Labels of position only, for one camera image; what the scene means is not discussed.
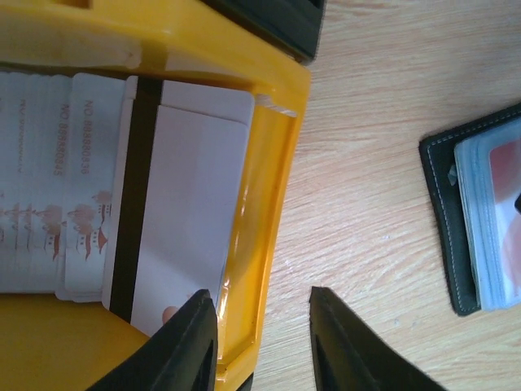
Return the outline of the black leather card holder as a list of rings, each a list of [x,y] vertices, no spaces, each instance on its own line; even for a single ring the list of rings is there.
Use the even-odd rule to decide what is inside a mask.
[[[459,185],[451,183],[454,148],[461,141],[486,133],[520,118],[517,103],[466,124],[429,135],[419,142],[422,168],[436,216],[444,273],[454,313],[466,317],[481,310],[471,272]]]

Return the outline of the white pink credit card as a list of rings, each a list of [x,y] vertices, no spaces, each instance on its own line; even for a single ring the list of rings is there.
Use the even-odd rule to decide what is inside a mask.
[[[102,303],[147,336],[221,293],[254,107],[242,90],[126,82]]]

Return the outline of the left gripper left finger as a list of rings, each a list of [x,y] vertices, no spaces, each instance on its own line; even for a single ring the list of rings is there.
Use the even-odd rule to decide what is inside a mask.
[[[210,293],[197,291],[137,352],[93,390],[214,390],[217,315]]]

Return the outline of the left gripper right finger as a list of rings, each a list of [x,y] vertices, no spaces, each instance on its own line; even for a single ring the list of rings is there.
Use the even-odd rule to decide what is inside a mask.
[[[313,369],[318,390],[442,390],[386,344],[330,288],[309,298]]]

